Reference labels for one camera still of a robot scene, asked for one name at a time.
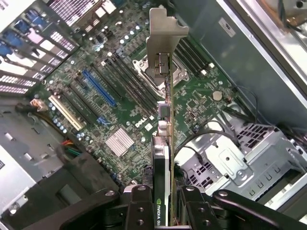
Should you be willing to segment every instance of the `ventilation grille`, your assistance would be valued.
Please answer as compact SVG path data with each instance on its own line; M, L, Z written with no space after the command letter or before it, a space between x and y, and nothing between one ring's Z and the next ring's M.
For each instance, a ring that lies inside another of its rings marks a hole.
M55 0L50 7L71 26L84 16L99 0Z
M188 184L206 189L214 183L212 176L216 172L217 170L209 162L206 162L195 174L189 177Z
M237 136L241 147L250 150L254 148L270 132L269 128L269 126L251 124L249 127L243 129Z

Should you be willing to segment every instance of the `ram slot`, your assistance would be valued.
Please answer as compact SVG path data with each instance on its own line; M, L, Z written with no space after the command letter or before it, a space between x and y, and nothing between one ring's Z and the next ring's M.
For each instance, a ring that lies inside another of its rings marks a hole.
M71 96L68 94L68 93L66 93L66 92L62 92L62 96L66 99L66 101L68 101L68 103L72 106L72 107L74 107L74 109L75 109L75 111L77 112L77 113L79 113L80 114L80 116L82 117L82 119L84 120L84 121L86 121L86 123L88 123L88 124L94 124L94 122L92 122L91 121L91 119L88 117L88 115L83 111L83 108L81 107L81 106L79 106L72 98L71 98Z
M196 49L196 47L191 43L189 39L182 39L180 43L189 50L190 55L193 56L193 59L197 61L199 65L203 66L203 68L208 65L207 61L202 59L201 53Z
M115 87L112 85L109 79L104 77L103 74L100 73L100 71L95 67L94 64L91 64L90 67L101 78L101 80L106 84L106 86L113 92L113 94L121 100L123 96L121 95L119 91L115 89Z
M120 59L113 58L113 63L116 65L118 69L120 69L124 75L130 80L132 86L135 88L135 90L138 92L138 94L144 96L146 102L152 107L156 107L157 100L153 99L150 94L147 92L146 88L142 87L142 85L135 80L135 78L132 76L132 74L129 72L129 70L123 66L120 62Z
M71 91L73 91L75 93L75 95L78 97L78 99L83 102L84 106L89 110L91 111L95 117L98 119L101 115L95 110L95 108L86 101L86 98L78 91L78 89L72 85L72 84L69 84L68 85L68 88L70 88Z
M128 94L136 101L136 103L143 109L146 114L150 114L151 108L148 105L146 99L143 95L139 95L138 92L135 91L134 87L131 83L126 79L124 73L121 73L116 67L114 67L113 62L110 59L106 60L105 68L112 74L115 78L117 78L118 82L125 88Z
M195 69L200 72L202 69L204 69L204 67L202 67L201 65L199 65L195 59L193 58L193 56L190 54L190 50L187 47L182 46L181 44L178 44L177 49L184 54L189 60L190 62L193 63L193 66L195 67Z
M191 73L193 73L195 76L199 74L199 71L195 69L193 63L191 63L190 60L184 54L182 54L180 50L176 49L175 54L186 65L186 67L189 69Z
M68 111L66 106L58 98L52 95L48 99L77 131L84 128L84 124L78 121L78 119L70 111Z
M115 100L99 85L99 83L89 71L85 69L82 71L82 74L112 107L116 106Z
M144 92L153 98L153 102L156 104L159 101L159 98L156 96L154 92L152 92L146 83L139 77L138 73L132 70L119 56L117 56L117 60L122 64L122 66L135 78L136 84L140 84L143 88Z

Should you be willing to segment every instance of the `motherboard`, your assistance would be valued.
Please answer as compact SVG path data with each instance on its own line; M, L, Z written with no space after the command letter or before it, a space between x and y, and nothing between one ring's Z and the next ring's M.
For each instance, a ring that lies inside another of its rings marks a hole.
M158 6L130 0L107 20L79 28L80 48L31 92L63 134L74 135L125 185L140 182L151 163L157 102L164 100L165 83L146 56L151 7ZM191 36L173 54L173 77L179 146L227 105L232 86Z

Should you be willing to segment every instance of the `metal bracket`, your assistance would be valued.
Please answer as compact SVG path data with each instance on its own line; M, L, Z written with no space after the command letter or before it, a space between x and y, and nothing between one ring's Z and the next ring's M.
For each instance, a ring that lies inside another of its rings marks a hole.
M147 38L148 66L155 69L155 62L159 53L173 53L179 40L186 37L189 28L179 26L177 19L168 17L166 9L152 8L150 17L150 37Z

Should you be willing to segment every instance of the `capacitor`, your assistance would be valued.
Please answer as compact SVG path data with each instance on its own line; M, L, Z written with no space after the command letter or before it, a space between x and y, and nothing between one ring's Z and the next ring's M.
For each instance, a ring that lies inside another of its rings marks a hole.
M96 39L99 43L103 43L104 39L100 35L96 35Z

